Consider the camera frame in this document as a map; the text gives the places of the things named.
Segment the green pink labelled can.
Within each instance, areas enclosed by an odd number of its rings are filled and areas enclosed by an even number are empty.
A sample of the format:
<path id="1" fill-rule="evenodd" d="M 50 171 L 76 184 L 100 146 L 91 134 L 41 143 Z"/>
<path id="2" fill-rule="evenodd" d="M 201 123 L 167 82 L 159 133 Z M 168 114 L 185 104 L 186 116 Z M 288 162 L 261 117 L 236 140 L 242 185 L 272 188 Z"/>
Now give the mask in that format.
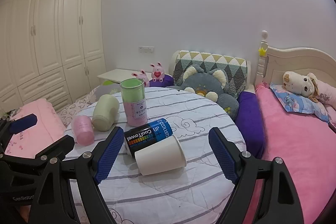
<path id="1" fill-rule="evenodd" d="M 147 123 L 145 85 L 137 78 L 120 83 L 123 107 L 128 125 L 139 127 Z"/>

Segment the pink plastic cup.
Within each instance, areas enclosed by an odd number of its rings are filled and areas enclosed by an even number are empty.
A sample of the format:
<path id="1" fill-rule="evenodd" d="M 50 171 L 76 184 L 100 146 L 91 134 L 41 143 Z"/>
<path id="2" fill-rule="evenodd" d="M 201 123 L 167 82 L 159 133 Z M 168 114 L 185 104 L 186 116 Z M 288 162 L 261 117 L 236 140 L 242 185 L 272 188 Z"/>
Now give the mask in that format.
<path id="1" fill-rule="evenodd" d="M 92 121 L 88 116 L 76 116 L 71 122 L 71 128 L 78 144 L 88 146 L 94 142 L 95 134 Z"/>

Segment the pale green cup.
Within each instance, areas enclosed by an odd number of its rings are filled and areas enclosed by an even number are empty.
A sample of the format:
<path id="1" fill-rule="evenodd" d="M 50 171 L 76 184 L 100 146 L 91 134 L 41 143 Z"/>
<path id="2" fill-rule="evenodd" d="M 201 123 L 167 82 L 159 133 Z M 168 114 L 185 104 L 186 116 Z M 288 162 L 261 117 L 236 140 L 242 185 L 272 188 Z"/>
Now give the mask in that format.
<path id="1" fill-rule="evenodd" d="M 110 94 L 104 94 L 93 111 L 92 124 L 98 131 L 108 131 L 116 119 L 120 102 Z"/>

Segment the white paper cup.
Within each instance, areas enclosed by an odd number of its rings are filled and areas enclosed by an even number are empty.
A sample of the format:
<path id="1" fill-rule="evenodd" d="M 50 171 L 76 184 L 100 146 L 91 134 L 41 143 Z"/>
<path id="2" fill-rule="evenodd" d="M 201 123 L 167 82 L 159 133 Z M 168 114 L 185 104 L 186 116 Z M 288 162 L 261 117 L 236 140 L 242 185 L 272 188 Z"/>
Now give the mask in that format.
<path id="1" fill-rule="evenodd" d="M 185 154 L 176 136 L 161 140 L 135 152 L 135 160 L 143 176 L 185 167 Z"/>

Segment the pink fleece blanket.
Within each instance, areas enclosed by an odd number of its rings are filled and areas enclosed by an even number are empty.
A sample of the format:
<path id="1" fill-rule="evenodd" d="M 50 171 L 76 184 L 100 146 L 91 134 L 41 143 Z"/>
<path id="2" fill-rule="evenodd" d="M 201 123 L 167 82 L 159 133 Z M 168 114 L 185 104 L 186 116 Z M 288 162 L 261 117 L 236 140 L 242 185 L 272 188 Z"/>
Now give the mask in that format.
<path id="1" fill-rule="evenodd" d="M 262 159 L 284 160 L 304 222 L 313 223 L 335 191 L 335 132 L 314 114 L 287 112 L 266 83 L 255 94 L 266 140 Z"/>

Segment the blue black towel can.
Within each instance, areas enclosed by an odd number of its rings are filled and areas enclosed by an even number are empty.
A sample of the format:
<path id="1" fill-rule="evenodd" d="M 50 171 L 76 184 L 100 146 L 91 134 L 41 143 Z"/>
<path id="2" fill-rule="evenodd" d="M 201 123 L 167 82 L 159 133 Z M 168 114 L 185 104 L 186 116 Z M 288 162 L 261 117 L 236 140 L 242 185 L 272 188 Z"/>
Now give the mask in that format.
<path id="1" fill-rule="evenodd" d="M 124 132 L 127 154 L 134 157 L 135 152 L 169 138 L 172 134 L 171 126 L 164 118 L 128 130 Z"/>

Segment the white striped table quilt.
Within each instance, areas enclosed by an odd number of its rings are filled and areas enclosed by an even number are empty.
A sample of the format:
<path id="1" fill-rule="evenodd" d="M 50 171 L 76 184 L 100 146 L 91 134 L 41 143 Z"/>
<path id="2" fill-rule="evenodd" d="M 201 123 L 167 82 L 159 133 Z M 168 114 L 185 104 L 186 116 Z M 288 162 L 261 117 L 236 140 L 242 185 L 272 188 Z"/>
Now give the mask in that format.
<path id="1" fill-rule="evenodd" d="M 117 223 L 215 223 L 234 184 L 226 179 L 209 145 L 217 127 L 238 149 L 245 141 L 229 115 L 199 95 L 168 88 L 146 88 L 150 121 L 165 119 L 173 143 L 156 145 L 139 171 L 135 159 L 121 148 L 99 189 Z"/>

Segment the white bedside table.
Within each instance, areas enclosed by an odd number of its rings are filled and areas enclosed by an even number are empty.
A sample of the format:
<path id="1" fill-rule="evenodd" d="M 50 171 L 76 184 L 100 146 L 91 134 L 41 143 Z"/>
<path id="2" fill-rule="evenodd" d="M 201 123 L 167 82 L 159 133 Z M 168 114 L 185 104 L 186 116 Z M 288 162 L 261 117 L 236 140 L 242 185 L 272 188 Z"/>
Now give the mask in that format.
<path id="1" fill-rule="evenodd" d="M 139 72 L 127 69 L 114 69 L 112 71 L 105 72 L 103 74 L 98 75 L 98 79 L 103 81 L 112 81 L 114 83 L 120 83 L 125 79 L 134 78 L 133 73 L 139 74 Z"/>

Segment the pink bunny plush front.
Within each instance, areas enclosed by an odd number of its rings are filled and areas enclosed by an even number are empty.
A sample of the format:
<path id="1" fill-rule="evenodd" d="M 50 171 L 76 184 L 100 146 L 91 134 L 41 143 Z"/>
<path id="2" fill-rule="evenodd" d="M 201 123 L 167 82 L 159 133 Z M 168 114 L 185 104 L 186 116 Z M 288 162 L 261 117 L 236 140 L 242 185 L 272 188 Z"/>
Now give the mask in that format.
<path id="1" fill-rule="evenodd" d="M 146 72 L 143 69 L 141 69 L 140 72 L 138 72 L 138 73 L 133 72 L 131 75 L 134 76 L 135 78 L 139 79 L 139 80 L 143 80 L 144 86 L 146 88 L 148 88 L 150 86 L 150 80 L 149 80 Z"/>

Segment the pink bunny plush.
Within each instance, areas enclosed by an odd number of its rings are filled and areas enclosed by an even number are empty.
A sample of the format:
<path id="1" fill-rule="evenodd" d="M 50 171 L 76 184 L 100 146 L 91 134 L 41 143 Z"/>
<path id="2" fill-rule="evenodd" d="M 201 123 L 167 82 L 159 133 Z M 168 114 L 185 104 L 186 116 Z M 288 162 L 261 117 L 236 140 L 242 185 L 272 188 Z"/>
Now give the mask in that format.
<path id="1" fill-rule="evenodd" d="M 159 81 L 160 83 L 162 83 L 165 78 L 165 71 L 161 63 L 157 62 L 156 64 L 150 64 L 150 66 L 153 68 L 151 73 L 151 78 L 153 82 Z"/>
<path id="2" fill-rule="evenodd" d="M 133 72 L 131 75 L 134 76 L 135 78 L 139 79 L 139 80 L 143 80 L 144 86 L 146 88 L 148 88 L 150 86 L 150 80 L 149 80 L 146 72 L 143 69 L 141 69 L 140 72 L 138 72 L 138 73 Z"/>

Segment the white wardrobe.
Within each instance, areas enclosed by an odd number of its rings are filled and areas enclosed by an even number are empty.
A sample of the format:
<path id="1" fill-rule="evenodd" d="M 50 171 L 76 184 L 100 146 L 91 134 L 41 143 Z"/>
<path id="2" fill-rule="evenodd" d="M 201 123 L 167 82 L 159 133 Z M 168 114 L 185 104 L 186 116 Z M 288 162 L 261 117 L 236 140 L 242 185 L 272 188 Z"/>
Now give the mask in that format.
<path id="1" fill-rule="evenodd" d="M 106 70 L 101 0 L 1 0 L 1 110 L 39 98 L 56 111 Z"/>

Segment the pink bunny plush rear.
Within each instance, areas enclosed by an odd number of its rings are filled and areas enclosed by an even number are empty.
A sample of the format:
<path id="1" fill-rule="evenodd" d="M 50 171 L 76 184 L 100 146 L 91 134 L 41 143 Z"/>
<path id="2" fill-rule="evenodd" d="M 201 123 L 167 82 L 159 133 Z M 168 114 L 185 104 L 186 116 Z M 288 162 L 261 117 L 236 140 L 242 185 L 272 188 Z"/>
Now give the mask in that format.
<path id="1" fill-rule="evenodd" d="M 157 62 L 156 64 L 150 64 L 150 66 L 153 68 L 151 73 L 151 78 L 153 82 L 159 81 L 160 83 L 162 83 L 165 78 L 165 71 L 161 63 Z"/>

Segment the grey cat plush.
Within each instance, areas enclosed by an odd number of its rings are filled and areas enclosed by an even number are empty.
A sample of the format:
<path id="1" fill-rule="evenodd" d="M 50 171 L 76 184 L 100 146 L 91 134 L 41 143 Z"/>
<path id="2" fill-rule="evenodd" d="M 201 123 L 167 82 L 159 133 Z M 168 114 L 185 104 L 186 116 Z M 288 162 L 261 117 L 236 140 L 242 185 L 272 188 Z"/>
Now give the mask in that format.
<path id="1" fill-rule="evenodd" d="M 216 68 L 205 72 L 199 65 L 190 65 L 183 73 L 180 88 L 217 103 L 234 121 L 239 103 L 228 94 L 228 77 L 224 70 Z"/>

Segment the triangle pattern cushion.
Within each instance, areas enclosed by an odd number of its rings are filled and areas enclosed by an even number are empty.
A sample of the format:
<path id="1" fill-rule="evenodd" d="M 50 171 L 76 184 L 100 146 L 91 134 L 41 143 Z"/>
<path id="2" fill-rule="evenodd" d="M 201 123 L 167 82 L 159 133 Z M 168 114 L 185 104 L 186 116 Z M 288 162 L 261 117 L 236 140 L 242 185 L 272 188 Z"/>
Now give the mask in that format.
<path id="1" fill-rule="evenodd" d="M 251 63 L 239 57 L 224 56 L 216 53 L 180 50 L 173 55 L 169 72 L 174 84 L 182 84 L 182 76 L 190 65 L 199 65 L 205 72 L 222 69 L 228 77 L 228 93 L 238 98 L 249 87 Z"/>

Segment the yellow star sticker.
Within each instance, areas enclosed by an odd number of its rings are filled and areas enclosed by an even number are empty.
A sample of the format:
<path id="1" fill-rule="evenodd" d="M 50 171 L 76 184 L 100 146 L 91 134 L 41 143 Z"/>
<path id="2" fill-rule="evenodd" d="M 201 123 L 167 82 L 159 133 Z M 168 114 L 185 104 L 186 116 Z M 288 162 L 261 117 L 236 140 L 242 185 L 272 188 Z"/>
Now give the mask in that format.
<path id="1" fill-rule="evenodd" d="M 260 47 L 258 52 L 260 57 L 266 57 L 266 50 L 264 48 Z"/>

